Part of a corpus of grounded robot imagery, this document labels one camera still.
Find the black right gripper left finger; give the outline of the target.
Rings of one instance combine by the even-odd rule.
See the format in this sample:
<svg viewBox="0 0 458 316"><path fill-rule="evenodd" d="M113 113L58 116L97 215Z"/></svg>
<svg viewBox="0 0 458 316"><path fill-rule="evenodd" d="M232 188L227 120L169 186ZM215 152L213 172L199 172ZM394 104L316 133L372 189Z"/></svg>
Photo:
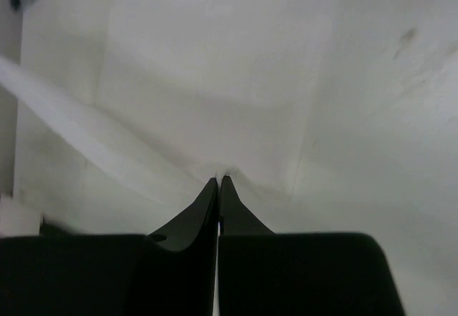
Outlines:
<svg viewBox="0 0 458 316"><path fill-rule="evenodd" d="M43 235L1 241L3 315L211 315L218 183L151 234Z"/></svg>

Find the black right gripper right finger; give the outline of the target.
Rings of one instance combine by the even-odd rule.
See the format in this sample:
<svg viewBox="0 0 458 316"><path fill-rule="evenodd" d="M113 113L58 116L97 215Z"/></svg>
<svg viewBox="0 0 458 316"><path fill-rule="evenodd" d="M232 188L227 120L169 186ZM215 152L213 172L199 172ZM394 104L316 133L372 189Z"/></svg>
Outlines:
<svg viewBox="0 0 458 316"><path fill-rule="evenodd" d="M222 315L403 315L384 251L358 232L276 234L220 188Z"/></svg>

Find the white tank top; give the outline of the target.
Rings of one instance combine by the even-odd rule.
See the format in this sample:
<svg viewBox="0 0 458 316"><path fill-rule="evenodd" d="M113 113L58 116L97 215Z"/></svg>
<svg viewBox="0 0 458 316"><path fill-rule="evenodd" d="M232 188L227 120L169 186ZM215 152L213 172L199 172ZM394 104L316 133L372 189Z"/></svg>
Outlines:
<svg viewBox="0 0 458 316"><path fill-rule="evenodd" d="M277 232L357 231L408 315L457 313L457 0L37 0L21 67L126 129L143 193L19 100L13 194L150 232L229 174Z"/></svg>

